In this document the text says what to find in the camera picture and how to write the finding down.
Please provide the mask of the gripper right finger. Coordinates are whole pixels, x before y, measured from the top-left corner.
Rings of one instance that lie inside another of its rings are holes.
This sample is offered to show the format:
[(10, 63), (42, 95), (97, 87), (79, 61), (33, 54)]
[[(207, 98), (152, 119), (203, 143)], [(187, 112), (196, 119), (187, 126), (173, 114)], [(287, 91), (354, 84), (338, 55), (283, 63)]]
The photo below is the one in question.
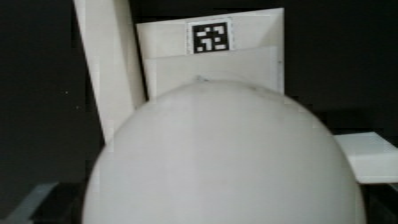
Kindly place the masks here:
[(363, 186), (369, 224), (398, 224), (398, 184)]

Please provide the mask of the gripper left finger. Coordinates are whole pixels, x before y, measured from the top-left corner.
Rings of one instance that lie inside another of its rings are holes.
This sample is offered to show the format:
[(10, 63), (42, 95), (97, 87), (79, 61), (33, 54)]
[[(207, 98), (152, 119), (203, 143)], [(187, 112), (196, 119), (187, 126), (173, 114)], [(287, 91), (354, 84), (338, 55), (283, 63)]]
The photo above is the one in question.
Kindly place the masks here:
[(13, 210), (8, 217), (0, 219), (0, 224), (35, 224), (33, 215), (58, 185), (59, 183), (54, 182), (40, 184), (35, 187), (31, 193), (26, 196), (26, 199), (20, 202), (20, 205), (17, 206), (17, 209)]

